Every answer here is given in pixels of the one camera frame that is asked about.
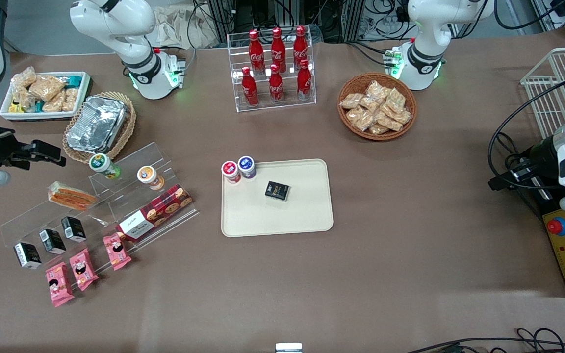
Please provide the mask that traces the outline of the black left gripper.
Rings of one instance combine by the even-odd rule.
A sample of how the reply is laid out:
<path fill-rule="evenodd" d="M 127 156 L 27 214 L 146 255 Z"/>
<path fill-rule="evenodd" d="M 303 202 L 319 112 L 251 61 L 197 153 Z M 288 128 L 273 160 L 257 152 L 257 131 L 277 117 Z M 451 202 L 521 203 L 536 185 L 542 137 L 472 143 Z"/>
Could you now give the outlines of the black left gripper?
<path fill-rule="evenodd" d="M 488 181 L 493 191 L 525 188 L 523 182 L 531 172 L 537 174 L 558 174 L 558 153 L 554 138 L 545 138 L 528 149 L 528 158 L 509 158 L 508 171 Z"/>

